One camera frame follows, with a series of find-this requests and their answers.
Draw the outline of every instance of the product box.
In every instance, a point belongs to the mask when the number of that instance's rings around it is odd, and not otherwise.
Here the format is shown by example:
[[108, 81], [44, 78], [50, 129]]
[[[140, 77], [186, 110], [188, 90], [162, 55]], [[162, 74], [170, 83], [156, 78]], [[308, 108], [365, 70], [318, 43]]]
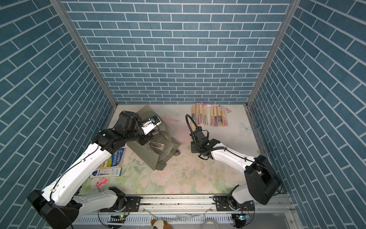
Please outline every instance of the product box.
[[100, 164], [89, 178], [96, 177], [118, 177], [122, 171], [122, 158], [127, 148], [119, 148], [113, 155]]
[[96, 177], [119, 177], [121, 175], [121, 168], [115, 169], [97, 169], [95, 170], [89, 178]]
[[127, 148], [119, 148], [110, 158], [105, 160], [98, 169], [103, 168], [121, 168], [122, 167], [122, 157], [123, 154], [126, 152]]

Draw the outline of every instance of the metal rail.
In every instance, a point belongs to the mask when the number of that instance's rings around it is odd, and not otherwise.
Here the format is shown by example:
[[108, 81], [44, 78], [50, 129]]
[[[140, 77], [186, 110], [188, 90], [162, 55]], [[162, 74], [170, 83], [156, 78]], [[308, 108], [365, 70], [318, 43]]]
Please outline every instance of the metal rail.
[[99, 82], [100, 86], [102, 87], [104, 93], [107, 95], [108, 99], [112, 103], [113, 107], [117, 107], [117, 101], [113, 97], [111, 91], [109, 90], [107, 84], [105, 83], [97, 65], [95, 64], [93, 58], [91, 57], [88, 49], [86, 48], [83, 40], [80, 37], [79, 32], [77, 31], [74, 23], [72, 22], [69, 14], [66, 12], [64, 5], [62, 4], [61, 0], [50, 0], [53, 8], [55, 9], [56, 13], [60, 17], [61, 21], [63, 22], [64, 26], [66, 27], [67, 31], [69, 32], [71, 38], [75, 42], [76, 46], [78, 47], [80, 53], [83, 55], [85, 62], [90, 67], [91, 71], [93, 72], [95, 78]]
[[[130, 212], [124, 223], [109, 222], [112, 215], [120, 213], [100, 213], [103, 223], [109, 225], [149, 225], [155, 217], [171, 219], [170, 224], [201, 224], [206, 219], [219, 223], [232, 223], [231, 214], [238, 211], [216, 211], [213, 195], [141, 195], [138, 212]], [[267, 205], [254, 201], [256, 213], [284, 213], [291, 229], [300, 229], [293, 204], [287, 194], [279, 194]], [[97, 213], [78, 218], [74, 225], [100, 224]]]
[[257, 145], [258, 145], [259, 152], [261, 153], [261, 155], [265, 156], [269, 160], [269, 155], [268, 155], [266, 146], [265, 146], [264, 141], [262, 139], [262, 135], [261, 135], [261, 133], [259, 131], [258, 125], [255, 122], [255, 119], [253, 117], [252, 110], [251, 110], [250, 107], [246, 107], [246, 106], [244, 106], [244, 109], [245, 109], [245, 111], [247, 113], [247, 117], [248, 117], [248, 120], [249, 120], [249, 124], [251, 126], [251, 129], [253, 131], [254, 138], [257, 141]]
[[252, 105], [254, 98], [258, 93], [259, 87], [261, 86], [261, 84], [264, 80], [264, 77], [266, 76], [266, 74], [268, 72], [269, 66], [271, 65], [273, 58], [275, 57], [278, 47], [280, 46], [281, 41], [282, 41], [283, 37], [285, 36], [285, 33], [288, 29], [288, 26], [290, 25], [292, 17], [294, 16], [294, 14], [300, 4], [300, 1], [301, 0], [292, 0], [291, 1], [291, 4], [289, 5], [289, 7], [287, 9], [283, 22], [281, 23], [281, 26], [277, 32], [276, 38], [274, 39], [271, 49], [268, 52], [266, 61], [264, 62], [261, 72], [259, 73], [258, 78], [254, 84], [252, 93], [249, 96], [249, 99], [247, 102], [247, 107], [250, 107]]

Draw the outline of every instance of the teddy bear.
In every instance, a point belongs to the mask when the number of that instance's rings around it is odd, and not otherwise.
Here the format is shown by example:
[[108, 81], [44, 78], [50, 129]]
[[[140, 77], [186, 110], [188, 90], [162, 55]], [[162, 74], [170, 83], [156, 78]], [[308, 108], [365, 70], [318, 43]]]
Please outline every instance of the teddy bear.
[[164, 221], [162, 219], [151, 220], [151, 226], [152, 229], [173, 229], [167, 221]]

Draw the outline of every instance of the brick wallpaper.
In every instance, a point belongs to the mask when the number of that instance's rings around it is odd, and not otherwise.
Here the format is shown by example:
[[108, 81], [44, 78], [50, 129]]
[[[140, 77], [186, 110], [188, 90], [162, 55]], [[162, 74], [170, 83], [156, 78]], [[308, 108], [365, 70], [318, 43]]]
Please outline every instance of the brick wallpaper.
[[365, 12], [302, 0], [253, 103], [305, 228], [366, 228]]
[[0, 228], [43, 228], [26, 200], [104, 128], [112, 107], [48, 0], [0, 0]]
[[290, 0], [63, 1], [124, 103], [245, 103]]

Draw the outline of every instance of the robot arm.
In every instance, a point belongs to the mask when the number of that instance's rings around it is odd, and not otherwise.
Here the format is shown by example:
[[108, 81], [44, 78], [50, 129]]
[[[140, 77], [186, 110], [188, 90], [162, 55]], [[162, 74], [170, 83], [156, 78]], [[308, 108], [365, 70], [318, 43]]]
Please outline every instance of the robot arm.
[[[191, 119], [196, 130], [192, 130], [188, 119]], [[198, 153], [198, 157], [203, 160], [211, 158], [224, 162], [245, 176], [247, 185], [236, 186], [228, 195], [231, 208], [237, 210], [242, 207], [244, 202], [253, 199], [261, 204], [267, 204], [281, 183], [268, 159], [262, 155], [256, 158], [247, 156], [226, 147], [216, 139], [209, 140], [209, 132], [207, 131], [207, 136], [205, 136], [202, 128], [197, 126], [188, 114], [186, 122], [193, 140], [191, 142], [192, 153]]]
[[65, 229], [80, 216], [103, 209], [120, 211], [125, 194], [116, 187], [94, 195], [74, 196], [77, 189], [95, 169], [126, 142], [141, 145], [153, 138], [152, 130], [161, 124], [154, 116], [142, 123], [138, 114], [123, 111], [112, 129], [100, 131], [84, 153], [54, 182], [42, 191], [33, 190], [28, 200], [53, 229]]

